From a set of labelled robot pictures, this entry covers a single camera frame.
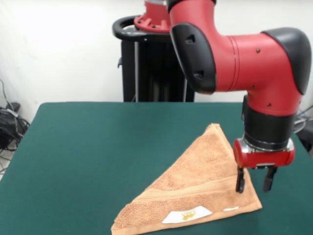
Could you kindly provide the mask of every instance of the towel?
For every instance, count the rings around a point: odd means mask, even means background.
[[[189,226],[262,208],[245,169],[245,191],[235,192],[237,164],[220,125],[204,134],[127,204],[114,220],[112,235],[138,235]]]

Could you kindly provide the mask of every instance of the table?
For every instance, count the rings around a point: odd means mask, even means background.
[[[239,103],[47,103],[0,182],[1,235],[109,235],[118,212],[164,172],[210,123],[242,136]],[[312,234],[313,165],[296,159],[262,192],[263,209],[154,235]]]

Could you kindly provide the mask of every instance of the towel label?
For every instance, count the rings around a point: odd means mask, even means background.
[[[162,221],[162,224],[178,224],[184,223],[196,219],[200,219],[202,217],[211,215],[212,212],[203,206],[196,207],[189,211],[172,211],[168,214],[168,216]]]

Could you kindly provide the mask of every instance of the green tabletop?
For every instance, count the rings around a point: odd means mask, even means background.
[[[119,211],[210,123],[243,134],[239,103],[49,103],[40,107],[0,182],[1,235],[109,235]],[[300,141],[262,192],[263,209],[154,235],[312,234],[313,165]]]

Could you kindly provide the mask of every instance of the screw hole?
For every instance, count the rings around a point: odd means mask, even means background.
[[[192,44],[192,43],[195,43],[196,39],[195,39],[195,36],[193,34],[191,34],[190,36],[188,36],[186,38],[186,43],[187,44]]]
[[[202,79],[203,79],[203,76],[204,76],[204,71],[203,71],[203,70],[196,71],[196,72],[194,73],[194,77],[195,77],[196,79],[202,80]]]

